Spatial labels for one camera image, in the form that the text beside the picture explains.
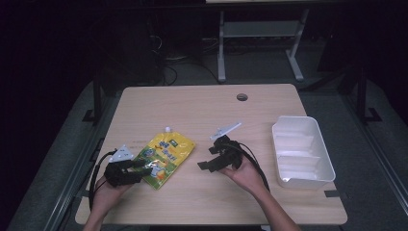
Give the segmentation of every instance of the plastic takeout container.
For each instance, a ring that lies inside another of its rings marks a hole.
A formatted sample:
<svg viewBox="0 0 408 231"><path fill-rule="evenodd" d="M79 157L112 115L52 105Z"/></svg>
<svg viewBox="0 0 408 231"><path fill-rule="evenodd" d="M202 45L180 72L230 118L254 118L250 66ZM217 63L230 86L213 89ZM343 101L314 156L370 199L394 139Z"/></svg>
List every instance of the plastic takeout container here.
<svg viewBox="0 0 408 231"><path fill-rule="evenodd" d="M336 178L319 125L308 116L280 116L272 126L278 183L318 189Z"/></svg>

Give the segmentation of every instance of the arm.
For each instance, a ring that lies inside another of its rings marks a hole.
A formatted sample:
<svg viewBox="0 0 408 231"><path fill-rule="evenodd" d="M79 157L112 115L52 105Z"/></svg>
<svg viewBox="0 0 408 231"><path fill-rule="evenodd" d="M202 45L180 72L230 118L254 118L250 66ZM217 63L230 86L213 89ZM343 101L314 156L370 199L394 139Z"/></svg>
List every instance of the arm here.
<svg viewBox="0 0 408 231"><path fill-rule="evenodd" d="M106 182L105 176L102 176L96 182L97 190L93 199L92 210L84 226L84 231L99 231L105 216L131 187L132 185L125 185L114 188Z"/></svg>
<svg viewBox="0 0 408 231"><path fill-rule="evenodd" d="M223 168L219 172L228 176L237 185L251 193L258 201L272 230L300 230L264 186L261 176L246 157L238 169Z"/></svg>

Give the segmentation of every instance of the black device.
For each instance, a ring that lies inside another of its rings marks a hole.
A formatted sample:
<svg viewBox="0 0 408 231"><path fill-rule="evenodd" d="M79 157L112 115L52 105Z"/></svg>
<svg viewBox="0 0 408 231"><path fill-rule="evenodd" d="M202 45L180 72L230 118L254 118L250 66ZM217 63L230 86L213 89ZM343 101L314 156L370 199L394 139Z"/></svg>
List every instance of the black device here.
<svg viewBox="0 0 408 231"><path fill-rule="evenodd" d="M121 185L132 185L139 183L141 178L146 175L150 175L152 172L152 167L144 168L146 164L145 160L136 160L136 161L121 161L108 163L105 168L104 175L106 180L113 187Z"/></svg>
<svg viewBox="0 0 408 231"><path fill-rule="evenodd" d="M98 175L98 171L100 169L100 165L105 160L107 156L112 156L116 153L117 150L108 152L105 154L100 160L99 163L95 166L93 170L91 179L90 179L90 186L89 186L89 208L92 210L93 198L96 191L99 189L95 189L96 183L96 176ZM132 185L135 183L139 183L141 178L146 175L150 175L153 168L152 167L145 167L146 161L143 159L136 159L134 161L126 160L120 162L113 162L108 163L105 168L104 176L106 181L102 183L105 184L108 182L113 187L121 186L121 185Z"/></svg>
<svg viewBox="0 0 408 231"><path fill-rule="evenodd" d="M264 181L265 187L269 190L269 185L264 172L258 164L254 154L251 152L252 156L249 155L245 150L242 149L242 145L245 146L250 152L251 150L243 143L237 141L231 141L227 136L222 136L216 139L214 146L209 148L212 155L219 154L213 160L209 162L197 163L201 170L208 169L210 172L216 170L221 170L229 165L232 165L235 169L240 168L242 164L242 155L245 156L253 166L257 169L262 180Z"/></svg>

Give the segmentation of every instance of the yellow snack bag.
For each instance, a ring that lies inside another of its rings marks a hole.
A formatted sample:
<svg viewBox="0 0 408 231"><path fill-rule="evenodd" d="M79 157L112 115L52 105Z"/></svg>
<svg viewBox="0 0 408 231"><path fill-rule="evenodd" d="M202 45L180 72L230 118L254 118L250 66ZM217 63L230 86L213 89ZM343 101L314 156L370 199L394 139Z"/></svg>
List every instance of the yellow snack bag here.
<svg viewBox="0 0 408 231"><path fill-rule="evenodd" d="M158 190L186 160L194 147L193 141L179 133L165 132L156 135L137 156L146 161L145 167L153 168L151 174L143 179Z"/></svg>

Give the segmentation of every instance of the metal frame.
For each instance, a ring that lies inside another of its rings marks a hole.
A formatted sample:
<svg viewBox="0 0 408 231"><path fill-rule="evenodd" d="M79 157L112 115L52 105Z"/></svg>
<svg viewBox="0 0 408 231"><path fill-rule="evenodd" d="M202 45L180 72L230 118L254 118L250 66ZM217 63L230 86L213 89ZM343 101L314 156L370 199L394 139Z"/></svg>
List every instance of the metal frame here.
<svg viewBox="0 0 408 231"><path fill-rule="evenodd" d="M294 78L301 82L303 75L295 58L300 39L306 24L309 9L303 11L300 20L296 21L254 21L254 22L225 22L224 12L219 15L219 48L218 48L218 80L226 81L225 61L224 61L224 38L243 37L294 37L294 43L286 54L291 64Z"/></svg>

